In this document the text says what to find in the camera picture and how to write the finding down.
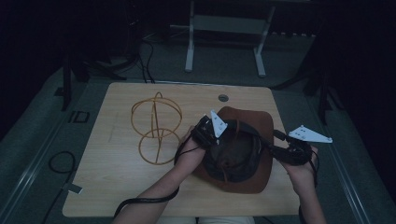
cable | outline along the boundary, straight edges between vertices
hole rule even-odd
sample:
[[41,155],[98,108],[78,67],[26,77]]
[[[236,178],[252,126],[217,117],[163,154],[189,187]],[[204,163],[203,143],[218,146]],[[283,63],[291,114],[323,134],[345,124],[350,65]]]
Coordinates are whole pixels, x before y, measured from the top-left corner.
[[314,153],[317,156],[317,164],[315,165],[312,160],[309,161],[309,164],[312,167],[312,170],[314,171],[314,183],[315,187],[318,185],[318,171],[319,171],[319,156],[318,154],[312,150],[312,153]]
[[165,203],[165,202],[168,202],[168,201],[172,200],[173,198],[175,198],[177,196],[178,190],[179,190],[179,188],[177,188],[170,195],[168,195],[166,197],[163,197],[163,198],[132,198],[132,199],[127,199],[127,200],[123,201],[122,203],[120,203],[120,205],[117,207],[117,210],[116,210],[113,218],[115,218],[120,213],[120,211],[122,210],[123,207],[125,207],[126,205],[128,205],[130,203]]
[[192,151],[194,151],[194,150],[196,150],[196,149],[198,149],[198,148],[200,148],[200,146],[194,147],[194,148],[189,149],[189,150],[187,150],[187,151],[184,151],[184,152],[180,153],[178,156],[181,156],[181,155],[183,155],[183,154],[185,154],[185,153],[188,153],[188,152],[192,152]]
[[[53,160],[54,160],[56,157],[58,157],[59,155],[61,155],[61,154],[68,154],[68,155],[71,157],[71,159],[72,159],[72,166],[71,166],[71,168],[70,168],[69,170],[60,171],[60,170],[55,169],[54,166],[52,165]],[[77,170],[77,167],[76,167],[76,157],[73,155],[73,153],[71,153],[71,152],[69,152],[69,151],[61,151],[61,152],[58,152],[58,153],[56,153],[55,155],[53,155],[53,156],[49,159],[49,169],[50,169],[52,172],[56,173],[56,174],[62,174],[62,175],[68,174],[66,180],[64,181],[64,185],[65,185],[66,183],[69,182],[70,178],[72,177],[72,174]],[[48,217],[49,217],[49,215],[50,215],[50,212],[51,212],[53,206],[55,205],[55,203],[58,201],[58,199],[59,199],[59,197],[61,196],[62,192],[64,192],[64,188],[61,188],[61,189],[59,190],[58,194],[56,195],[56,197],[55,197],[54,200],[52,201],[52,203],[51,203],[51,205],[50,205],[50,207],[49,207],[49,210],[47,211],[46,215],[45,215],[44,218],[43,218],[43,221],[41,222],[42,224],[45,224],[45,223],[47,222],[47,219],[48,219]]]
[[149,45],[150,48],[151,48],[151,53],[148,56],[148,61],[146,63],[146,66],[143,63],[143,59],[142,59],[141,55],[140,54],[138,55],[138,59],[137,60],[139,61],[140,66],[141,66],[140,69],[142,70],[142,76],[143,76],[143,79],[145,80],[145,82],[148,83],[147,78],[146,78],[146,73],[147,73],[150,82],[155,84],[155,80],[151,76],[151,73],[149,71],[149,62],[151,61],[151,57],[152,57],[152,55],[154,53],[154,47],[146,40],[142,40],[142,43]]

forearm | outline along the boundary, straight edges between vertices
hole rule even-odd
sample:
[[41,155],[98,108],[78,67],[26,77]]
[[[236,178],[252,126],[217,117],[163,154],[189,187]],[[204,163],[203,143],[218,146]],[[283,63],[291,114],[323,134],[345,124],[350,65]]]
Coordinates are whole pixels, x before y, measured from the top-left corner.
[[321,205],[318,200],[318,195],[313,189],[309,193],[300,195],[300,206],[307,224],[325,224],[326,219],[324,217]]
[[[171,169],[150,188],[142,192],[138,198],[163,198],[172,194],[181,182],[187,177],[176,167]],[[114,219],[114,224],[119,223],[156,223],[163,213],[167,202],[164,203],[132,203],[125,206]]]

table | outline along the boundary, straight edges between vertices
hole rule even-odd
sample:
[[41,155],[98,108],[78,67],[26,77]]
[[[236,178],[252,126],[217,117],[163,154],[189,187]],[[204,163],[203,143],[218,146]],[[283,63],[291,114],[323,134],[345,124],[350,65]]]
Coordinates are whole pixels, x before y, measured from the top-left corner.
[[[270,113],[276,129],[284,131],[271,91],[258,87],[233,87],[182,84],[113,83],[109,86],[92,134],[81,158],[73,184],[83,188],[80,194],[68,193],[63,213],[67,217],[111,217],[119,203],[137,196],[173,166],[153,165],[138,153],[141,140],[131,124],[131,108],[157,92],[175,101],[181,108],[182,121],[176,130],[183,136],[210,110],[219,111],[228,105],[240,109],[264,110]],[[219,100],[228,96],[227,102]],[[137,129],[148,129],[151,105],[141,105],[134,116]],[[176,112],[157,106],[162,127],[175,127]],[[174,156],[177,138],[163,139],[163,156]],[[287,143],[275,140],[286,147]],[[266,189],[260,194],[223,192],[191,175],[180,186],[180,192],[163,212],[167,217],[271,216],[296,215],[299,201],[281,164],[273,163]]]

black cable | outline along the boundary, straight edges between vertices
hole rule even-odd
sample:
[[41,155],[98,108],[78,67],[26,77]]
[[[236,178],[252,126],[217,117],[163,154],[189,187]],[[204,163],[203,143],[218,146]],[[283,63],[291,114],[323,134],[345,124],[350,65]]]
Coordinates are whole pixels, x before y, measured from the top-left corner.
[[151,47],[151,53],[148,56],[148,62],[146,63],[146,71],[148,73],[148,77],[149,77],[151,83],[155,83],[154,78],[152,78],[151,73],[149,72],[149,62],[151,60],[152,54],[154,53],[154,47],[152,47],[152,45],[146,40],[143,40],[143,43],[145,43]]
[[163,198],[132,198],[132,199],[127,199],[125,201],[123,201],[122,203],[120,203],[120,205],[117,207],[117,210],[114,214],[115,218],[120,211],[122,210],[123,207],[125,207],[126,205],[130,204],[130,203],[165,203],[168,202],[170,200],[172,200],[173,198],[175,198],[178,194],[178,190],[179,188],[177,188],[172,194],[163,197]]
[[126,61],[123,63],[118,63],[118,64],[114,64],[114,65],[108,65],[106,66],[106,68],[108,68],[111,71],[119,71],[123,68],[129,67],[127,68],[125,71],[131,69],[132,67],[134,67],[134,65],[137,63],[137,56],[127,56],[126,57]]
[[195,148],[193,148],[193,149],[189,149],[189,150],[187,150],[187,151],[184,151],[184,152],[180,153],[178,156],[181,156],[181,155],[183,155],[184,153],[188,153],[188,152],[194,151],[194,150],[196,150],[196,149],[198,149],[198,148],[200,148],[200,147],[195,147]]
[[309,164],[312,167],[312,170],[314,171],[314,184],[315,184],[315,188],[318,185],[318,171],[319,171],[319,156],[318,154],[312,150],[312,153],[314,153],[317,156],[317,165],[315,165],[312,160],[309,161]]
[[137,61],[140,63],[140,69],[142,70],[142,78],[143,80],[145,80],[145,83],[148,83],[148,80],[146,79],[146,74],[145,74],[145,66],[143,65],[143,60],[142,57],[139,55],[137,55]]
[[131,69],[133,69],[138,63],[138,55],[136,55],[134,58],[129,58],[127,59],[127,62],[124,62],[120,64],[120,67],[118,64],[109,67],[112,71],[116,72],[117,75],[122,74],[124,72],[127,72]]
[[[68,154],[68,155],[71,157],[71,159],[72,159],[72,166],[71,166],[71,168],[70,168],[69,170],[65,170],[65,171],[57,170],[57,169],[55,169],[54,166],[52,165],[53,160],[54,160],[56,157],[58,157],[59,155],[61,155],[61,154]],[[58,153],[56,153],[55,155],[53,155],[53,156],[49,159],[49,169],[50,169],[52,172],[56,173],[56,174],[62,174],[62,175],[68,174],[66,180],[64,181],[64,185],[65,185],[66,183],[69,182],[69,180],[70,180],[70,178],[72,177],[73,173],[77,170],[77,167],[76,167],[76,157],[73,155],[73,153],[71,153],[71,152],[69,152],[69,151],[61,151],[61,152],[58,152]],[[50,215],[50,212],[51,212],[53,206],[55,205],[55,203],[58,201],[58,199],[59,199],[59,197],[61,196],[62,192],[64,192],[64,186],[61,187],[61,189],[59,190],[58,194],[56,195],[56,197],[55,197],[54,200],[52,201],[52,203],[51,203],[51,205],[50,205],[50,207],[49,207],[49,210],[47,211],[46,215],[45,215],[44,218],[43,218],[43,221],[41,222],[42,224],[45,224],[45,223],[47,222],[47,219],[48,219],[48,217],[49,217],[49,215]]]

metal frame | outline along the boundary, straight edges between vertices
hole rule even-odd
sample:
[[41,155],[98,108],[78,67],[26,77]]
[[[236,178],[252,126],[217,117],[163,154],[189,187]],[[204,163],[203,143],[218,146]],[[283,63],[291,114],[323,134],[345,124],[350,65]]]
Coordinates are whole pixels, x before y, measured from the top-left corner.
[[268,18],[266,20],[256,20],[195,15],[194,5],[194,0],[191,0],[189,46],[187,49],[185,71],[192,72],[192,64],[194,59],[194,30],[234,32],[240,34],[253,34],[262,36],[259,45],[253,49],[253,53],[256,60],[258,75],[259,77],[265,77],[266,73],[264,69],[264,64],[262,62],[262,48],[264,46],[265,39],[268,36],[268,30],[270,28],[270,24],[275,13],[275,7],[271,7]]

